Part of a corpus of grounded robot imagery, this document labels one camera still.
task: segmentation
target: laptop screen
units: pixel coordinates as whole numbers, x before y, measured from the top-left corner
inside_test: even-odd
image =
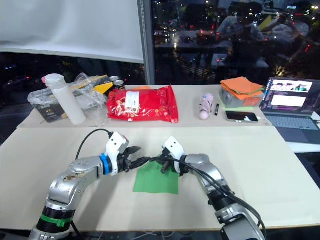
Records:
[[[264,112],[311,115],[320,95],[320,80],[271,77],[260,108]]]

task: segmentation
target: green cloth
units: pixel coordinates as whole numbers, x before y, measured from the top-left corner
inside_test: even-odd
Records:
[[[219,96],[219,100],[221,102],[222,108],[225,111],[235,111],[235,112],[252,112],[254,110],[253,106],[241,106],[236,108],[226,108],[224,102],[221,100],[221,97]]]
[[[168,168],[165,174],[162,174],[161,168],[162,165],[156,161],[149,162],[141,167],[136,174],[133,191],[152,194],[178,194],[178,173]]]

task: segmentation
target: orange paper stack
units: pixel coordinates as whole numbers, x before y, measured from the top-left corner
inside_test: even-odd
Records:
[[[245,77],[231,78],[221,81],[221,87],[239,100],[245,100],[253,96],[264,94],[262,85],[250,82]]]

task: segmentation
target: smartphone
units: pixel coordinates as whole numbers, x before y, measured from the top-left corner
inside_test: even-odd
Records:
[[[237,123],[257,123],[258,118],[253,112],[225,111],[226,119]]]

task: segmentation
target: white table surface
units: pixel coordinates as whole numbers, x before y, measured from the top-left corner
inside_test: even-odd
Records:
[[[132,89],[138,86],[126,86],[127,89]],[[153,85],[152,89],[159,89],[164,86]],[[106,120],[104,127],[112,126],[114,128],[172,128],[172,127],[238,127],[239,123],[226,120],[225,110],[219,98],[220,85],[174,85],[172,86],[178,106],[179,123],[170,123],[164,121],[134,121],[128,122],[117,119]],[[199,104],[200,98],[211,93],[214,96],[213,111],[216,104],[220,104],[218,116],[211,114],[208,120],[199,119]],[[271,123],[266,120],[266,117],[258,107],[254,107],[253,111],[257,117],[261,118],[259,123],[241,123],[242,126],[271,126]],[[52,123],[47,123],[40,113],[33,110],[31,114],[18,126],[18,128],[83,128],[83,127],[98,127],[96,122],[90,118],[79,126],[72,125],[69,119],[63,119]]]
[[[0,228],[30,230],[51,182],[64,172],[92,128],[18,128],[0,147]],[[320,225],[320,190],[272,126],[122,127],[135,157],[157,156],[169,136],[187,153],[204,153],[236,195],[268,228]],[[97,132],[80,157],[104,152]],[[81,231],[217,230],[221,228],[195,176],[179,178],[179,194],[133,192],[137,171],[103,177],[88,187],[75,213]]]

